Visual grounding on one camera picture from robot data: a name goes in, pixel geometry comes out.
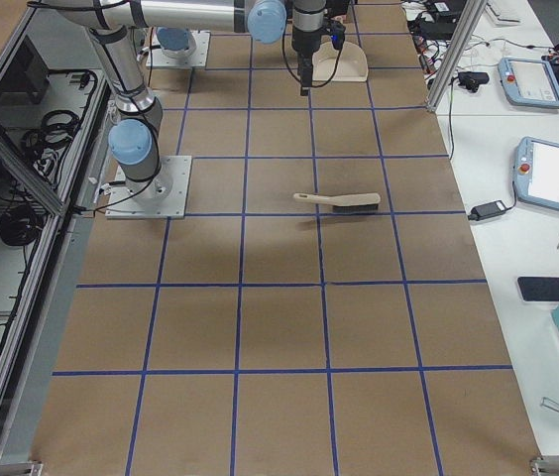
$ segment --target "brush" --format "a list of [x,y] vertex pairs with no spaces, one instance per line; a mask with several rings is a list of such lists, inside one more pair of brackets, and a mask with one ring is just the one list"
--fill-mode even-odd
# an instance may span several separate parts
[[354,195],[313,195],[309,193],[296,193],[292,196],[295,201],[314,203],[317,205],[331,205],[333,213],[361,213],[376,211],[381,203],[378,193],[357,193]]

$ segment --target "blue joint cap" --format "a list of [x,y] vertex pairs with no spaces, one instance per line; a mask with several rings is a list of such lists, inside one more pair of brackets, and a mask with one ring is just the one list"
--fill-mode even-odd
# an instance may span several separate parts
[[280,0],[258,0],[249,12],[247,27],[254,40],[276,42],[286,27],[286,9]]
[[179,52],[189,48],[189,30],[183,28],[157,28],[157,38],[165,50]]
[[108,145],[119,163],[135,166],[150,153],[152,134],[141,121],[126,119],[110,130]]

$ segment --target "black bristles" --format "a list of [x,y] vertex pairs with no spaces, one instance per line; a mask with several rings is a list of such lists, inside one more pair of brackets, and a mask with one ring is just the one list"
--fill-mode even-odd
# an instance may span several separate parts
[[332,212],[333,213],[365,213],[369,211],[377,211],[379,209],[378,203],[369,203],[367,205],[353,205],[353,206],[340,206],[340,205],[333,205]]

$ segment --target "tablet screen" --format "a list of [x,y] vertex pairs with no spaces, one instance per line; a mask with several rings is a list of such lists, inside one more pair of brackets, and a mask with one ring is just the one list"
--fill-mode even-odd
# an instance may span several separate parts
[[533,142],[528,194],[559,203],[559,147]]
[[510,67],[515,75],[521,97],[547,102],[557,100],[553,85],[542,63],[512,60]]

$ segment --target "keyboard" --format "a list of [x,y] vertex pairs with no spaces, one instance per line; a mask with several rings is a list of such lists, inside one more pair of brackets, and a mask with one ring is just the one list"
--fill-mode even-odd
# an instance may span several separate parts
[[485,10],[496,25],[510,26],[521,23],[517,12],[510,7],[509,0],[488,0]]

